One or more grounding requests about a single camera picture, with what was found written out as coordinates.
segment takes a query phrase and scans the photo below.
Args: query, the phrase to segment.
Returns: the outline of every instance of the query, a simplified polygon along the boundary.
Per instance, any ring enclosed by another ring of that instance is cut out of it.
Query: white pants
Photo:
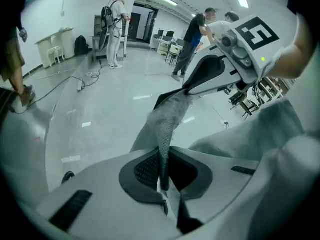
[[[109,41],[106,47],[106,57],[111,66],[118,66],[117,53],[120,47],[120,37],[122,35],[122,29],[117,29],[114,26],[109,28]]]

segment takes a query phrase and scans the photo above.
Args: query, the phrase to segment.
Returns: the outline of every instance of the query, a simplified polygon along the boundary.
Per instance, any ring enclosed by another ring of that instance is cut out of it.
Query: computer monitor
[[[159,31],[158,31],[158,36],[159,36],[159,37],[162,37],[163,35],[164,35],[164,30],[159,30]]]
[[[169,41],[171,41],[172,40],[172,37],[171,36],[164,36],[163,38],[162,38],[162,40],[163,41],[166,41],[166,42],[169,42]]]
[[[173,38],[173,37],[174,37],[174,34],[175,34],[174,31],[168,31],[168,32],[166,33],[166,36]]]

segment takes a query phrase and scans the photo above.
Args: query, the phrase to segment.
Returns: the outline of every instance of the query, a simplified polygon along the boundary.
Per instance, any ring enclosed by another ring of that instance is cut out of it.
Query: doorway
[[[141,14],[131,13],[131,19],[130,19],[130,25],[129,25],[129,31],[128,31],[129,41],[137,40],[140,18],[141,18]]]
[[[128,30],[128,41],[150,44],[157,14],[158,10],[152,6],[135,3]]]

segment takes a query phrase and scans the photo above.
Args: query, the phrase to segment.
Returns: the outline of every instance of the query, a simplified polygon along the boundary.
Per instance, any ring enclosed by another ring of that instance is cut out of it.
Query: white robot part
[[[183,83],[188,95],[206,95],[234,84],[246,92],[277,63],[282,42],[260,17],[251,15],[228,27],[217,44],[191,61]]]

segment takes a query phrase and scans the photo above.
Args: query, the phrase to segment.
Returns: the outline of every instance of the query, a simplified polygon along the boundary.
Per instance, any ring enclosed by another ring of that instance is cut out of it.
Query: door
[[[135,41],[137,39],[137,33],[139,28],[141,14],[131,13],[128,40]]]
[[[154,30],[155,18],[156,18],[156,12],[155,11],[149,12],[149,16],[146,21],[144,35],[143,35],[143,41],[148,44],[150,44],[152,31]]]

